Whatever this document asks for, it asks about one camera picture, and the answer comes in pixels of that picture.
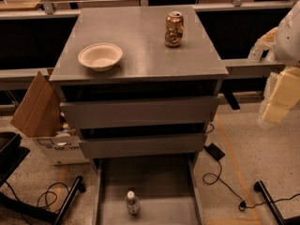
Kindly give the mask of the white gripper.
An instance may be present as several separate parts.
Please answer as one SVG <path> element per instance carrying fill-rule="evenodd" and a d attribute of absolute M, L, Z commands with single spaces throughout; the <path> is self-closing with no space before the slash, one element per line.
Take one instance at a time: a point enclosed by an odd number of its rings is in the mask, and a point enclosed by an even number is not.
<path fill-rule="evenodd" d="M 280 73 L 272 72 L 267 79 L 258 125 L 272 128 L 287 116 L 300 101 L 300 67 L 285 67 Z"/>

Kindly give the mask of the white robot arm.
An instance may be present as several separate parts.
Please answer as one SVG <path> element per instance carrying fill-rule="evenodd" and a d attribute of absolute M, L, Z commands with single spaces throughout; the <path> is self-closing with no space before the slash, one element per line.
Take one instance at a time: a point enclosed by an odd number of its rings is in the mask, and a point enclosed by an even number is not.
<path fill-rule="evenodd" d="M 267 79 L 260 107 L 260 126 L 271 128 L 283 121 L 300 101 L 300 1 L 277 27 L 256 41 L 253 49 L 258 52 L 258 59 L 263 51 L 268 51 L 267 61 L 285 66 L 280 73 L 272 73 Z"/>

